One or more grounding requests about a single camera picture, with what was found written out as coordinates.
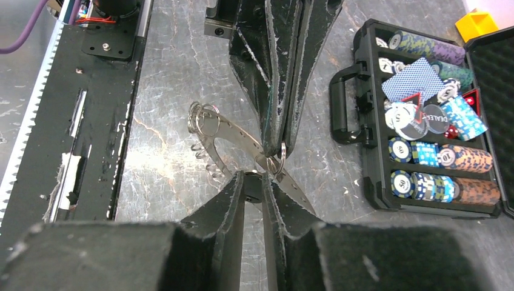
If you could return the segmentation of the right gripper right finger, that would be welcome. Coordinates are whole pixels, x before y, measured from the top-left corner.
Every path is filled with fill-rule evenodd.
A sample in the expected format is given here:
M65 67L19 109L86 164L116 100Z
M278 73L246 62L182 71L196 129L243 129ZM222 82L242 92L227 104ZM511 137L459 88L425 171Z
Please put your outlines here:
M481 290L457 232L327 223L262 179L270 290Z

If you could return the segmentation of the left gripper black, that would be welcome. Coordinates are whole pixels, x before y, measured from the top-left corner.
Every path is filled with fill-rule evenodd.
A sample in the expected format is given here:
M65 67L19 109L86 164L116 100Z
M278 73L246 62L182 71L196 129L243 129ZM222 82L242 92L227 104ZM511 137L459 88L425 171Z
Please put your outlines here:
M232 37L229 63L253 104L266 157L283 141L288 156L295 148L310 78L342 3L217 0L206 8L204 34Z

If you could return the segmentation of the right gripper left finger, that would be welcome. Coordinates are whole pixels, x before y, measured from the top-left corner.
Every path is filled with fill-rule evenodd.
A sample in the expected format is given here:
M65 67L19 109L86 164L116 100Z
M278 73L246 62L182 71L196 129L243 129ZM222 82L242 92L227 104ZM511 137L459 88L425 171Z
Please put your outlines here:
M244 174L179 222L37 224L1 273L2 290L238 290Z

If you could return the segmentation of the black key tag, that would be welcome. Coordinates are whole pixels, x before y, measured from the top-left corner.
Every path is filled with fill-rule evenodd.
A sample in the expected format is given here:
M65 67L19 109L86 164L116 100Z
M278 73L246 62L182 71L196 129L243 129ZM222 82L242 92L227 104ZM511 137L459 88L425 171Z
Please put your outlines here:
M245 172L243 180L245 200L252 204L262 203L262 175L255 172Z

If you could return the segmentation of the silver keyring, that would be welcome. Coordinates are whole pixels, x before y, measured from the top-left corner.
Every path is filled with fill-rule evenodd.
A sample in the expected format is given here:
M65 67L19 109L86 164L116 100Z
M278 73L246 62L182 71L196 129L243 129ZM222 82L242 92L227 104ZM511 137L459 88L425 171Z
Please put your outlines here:
M284 170L286 157L287 147L285 141L283 141L278 156L266 157L264 154L258 154L253 160L253 168L257 173L267 172L277 176Z

